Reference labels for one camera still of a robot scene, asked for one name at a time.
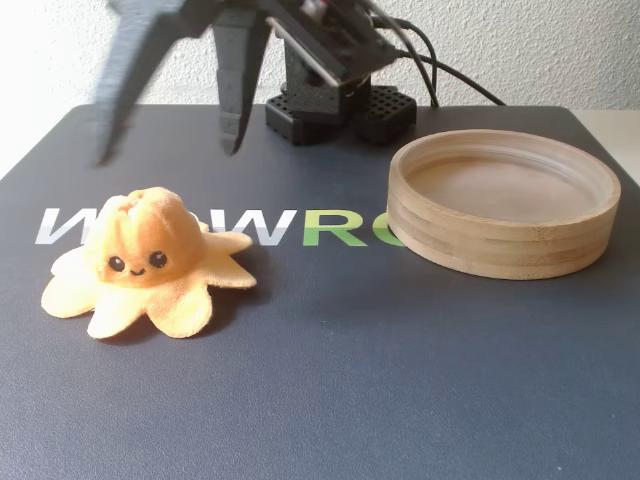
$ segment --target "black cable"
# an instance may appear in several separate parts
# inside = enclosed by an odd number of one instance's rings
[[[384,23],[384,21],[379,17],[374,17],[372,20],[373,20],[374,28],[389,28]],[[438,61],[438,59],[436,58],[436,49],[433,48],[433,44],[431,43],[431,40],[429,40],[429,37],[427,37],[427,35],[422,30],[420,30],[418,27],[416,27],[413,23],[409,22],[408,20],[403,20],[402,18],[394,18],[394,20],[396,21],[396,23],[400,28],[403,28],[405,30],[411,30],[416,35],[418,35],[420,39],[424,42],[424,44],[427,46],[427,48],[429,49],[429,55],[431,55],[431,58],[434,59],[436,62]],[[431,68],[431,83],[433,84],[433,91],[436,92],[437,94],[438,66],[435,63],[432,64],[432,68]]]
[[[413,59],[416,66],[418,67],[418,70],[420,70],[420,75],[422,75],[422,79],[424,80],[424,83],[427,85],[427,90],[429,90],[429,96],[431,97],[431,105],[433,105],[436,108],[439,107],[440,104],[438,103],[438,97],[436,96],[436,91],[433,88],[433,83],[431,83],[429,74],[427,73],[427,70],[424,68],[424,65],[422,64],[422,62],[420,61],[421,59],[420,59],[420,56],[418,55],[418,52],[416,52],[416,49],[413,47],[413,44],[402,31],[402,28],[400,28],[398,23],[393,18],[389,17],[386,13],[384,13],[384,11],[380,7],[378,7],[375,3],[373,3],[371,0],[358,0],[358,1],[364,8],[372,11],[374,14],[380,17],[381,21],[385,23],[385,27],[393,30],[394,33],[398,36],[398,38],[402,41],[402,43],[408,50],[408,52],[406,52],[407,55],[409,55],[409,57]]]
[[[401,57],[401,58],[413,58],[413,56],[409,52],[405,52],[404,50],[396,50],[396,53],[398,54],[398,57]],[[486,98],[491,100],[496,105],[500,105],[500,106],[506,105],[502,100],[500,100],[498,97],[496,97],[493,93],[489,92],[486,88],[484,88],[481,85],[477,84],[476,82],[474,82],[469,77],[467,77],[465,74],[459,72],[455,68],[450,67],[449,65],[444,64],[442,62],[438,62],[438,61],[434,62],[431,58],[427,57],[426,55],[418,55],[418,58],[420,58],[420,60],[422,60],[423,62],[429,63],[431,65],[433,65],[435,63],[436,66],[439,69],[444,70],[445,72],[447,72],[450,75],[453,75],[454,77],[456,77],[459,80],[462,80],[464,83],[469,85],[471,88],[476,90],[478,93],[484,95]]]
[[[434,61],[433,68],[431,70],[431,82],[433,83],[433,89],[437,92],[438,91],[438,65],[437,65],[438,59],[436,58],[436,49],[433,48],[433,44],[431,43],[431,40],[429,40],[429,37],[427,37],[427,35],[422,30],[420,30],[418,27],[416,27],[413,23],[409,22],[408,20],[403,20],[401,18],[395,18],[394,20],[398,23],[398,26],[400,26],[400,28],[404,28],[405,30],[411,30],[413,33],[418,35],[420,39],[424,42],[424,44],[427,46],[427,49],[429,50],[429,55],[431,55],[431,58]]]

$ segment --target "round wooden dish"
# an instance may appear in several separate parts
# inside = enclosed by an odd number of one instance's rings
[[[609,242],[620,183],[593,156],[494,130],[415,140],[393,157],[389,226],[437,264],[526,280],[576,272]]]

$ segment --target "white wall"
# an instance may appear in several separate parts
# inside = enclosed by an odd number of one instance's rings
[[[91,101],[116,17],[105,0],[14,0],[2,7],[0,175],[70,108]],[[640,109],[640,0],[379,0],[412,20],[439,58],[509,104]],[[418,49],[425,51],[416,39]],[[210,34],[179,44],[144,101],[215,103]],[[283,81],[282,45],[272,39],[257,101]],[[442,74],[443,105],[484,103]],[[399,61],[375,76],[426,103],[415,67]]]

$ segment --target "table surface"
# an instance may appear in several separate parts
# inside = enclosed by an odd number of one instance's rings
[[[386,148],[345,136],[294,149],[257,108],[229,159],[216,108],[144,107],[122,157],[95,169],[90,113],[72,111],[0,181],[0,478],[637,478],[640,188],[570,112],[419,114],[416,136],[527,131],[589,151],[619,176],[602,259],[532,282],[461,274],[380,240],[372,224],[389,159],[409,136]],[[268,232],[247,233],[282,238],[237,256],[258,287],[213,289],[214,319],[188,340],[141,319],[100,342],[88,316],[48,317],[48,270],[82,227],[54,232],[152,185],[203,220],[224,210],[229,228],[260,210]],[[53,208],[57,218],[46,217]],[[326,232],[304,246],[311,209],[362,218],[352,233],[366,247]],[[293,221],[274,232],[284,210]]]

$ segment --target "orange octopus plush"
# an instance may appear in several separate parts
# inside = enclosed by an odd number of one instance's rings
[[[164,188],[112,197],[85,245],[53,264],[42,307],[59,318],[94,310],[94,338],[111,337],[144,314],[170,337],[189,337],[211,318],[207,285],[256,285],[231,258],[251,243],[242,233],[209,233]]]

